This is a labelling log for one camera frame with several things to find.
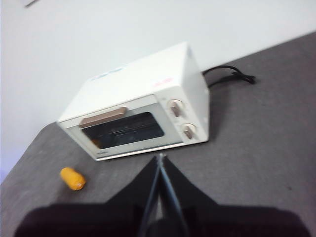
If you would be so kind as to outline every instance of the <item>black cable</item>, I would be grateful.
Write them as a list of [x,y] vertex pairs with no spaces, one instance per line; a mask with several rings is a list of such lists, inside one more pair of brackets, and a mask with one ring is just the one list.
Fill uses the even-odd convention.
[[216,69],[220,69],[220,68],[229,68],[229,69],[235,70],[236,72],[233,72],[232,73],[233,75],[220,78],[219,80],[209,84],[208,85],[209,88],[214,86],[214,85],[216,85],[216,84],[227,82],[227,81],[232,81],[232,80],[244,80],[244,81],[246,81],[246,82],[248,82],[250,84],[255,84],[256,83],[256,81],[255,81],[256,77],[255,76],[246,75],[246,74],[242,73],[238,68],[233,67],[233,66],[228,66],[228,65],[222,65],[222,66],[217,66],[217,67],[208,69],[208,70],[202,72],[202,74],[205,76],[207,73],[209,73],[209,72],[211,72],[213,70],[216,70]]

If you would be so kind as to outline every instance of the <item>orange object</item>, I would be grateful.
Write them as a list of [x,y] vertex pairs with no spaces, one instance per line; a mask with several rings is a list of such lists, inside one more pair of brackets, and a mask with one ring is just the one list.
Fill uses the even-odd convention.
[[60,171],[60,177],[72,190],[80,190],[85,184],[84,177],[70,167],[65,167]]

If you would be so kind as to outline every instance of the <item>white toaster oven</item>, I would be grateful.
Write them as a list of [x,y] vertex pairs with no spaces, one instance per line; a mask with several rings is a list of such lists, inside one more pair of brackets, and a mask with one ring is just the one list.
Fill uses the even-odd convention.
[[209,90],[182,43],[89,79],[58,124],[95,160],[204,142]]

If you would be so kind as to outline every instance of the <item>white wall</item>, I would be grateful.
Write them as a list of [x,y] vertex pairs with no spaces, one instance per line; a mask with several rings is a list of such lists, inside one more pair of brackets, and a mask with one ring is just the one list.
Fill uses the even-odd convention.
[[315,0],[2,0],[1,180],[91,76],[185,40],[207,69],[315,30]]

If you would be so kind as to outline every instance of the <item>gray tablecloth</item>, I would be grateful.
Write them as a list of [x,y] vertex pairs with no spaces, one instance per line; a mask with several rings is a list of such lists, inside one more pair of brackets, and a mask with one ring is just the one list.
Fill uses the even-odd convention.
[[[213,87],[210,140],[164,152],[218,203],[293,211],[316,236],[316,33],[229,64],[258,83]],[[153,155],[96,162],[55,123],[46,126],[1,185],[1,236],[39,206],[105,202]],[[65,166],[86,177],[84,189],[65,186]]]

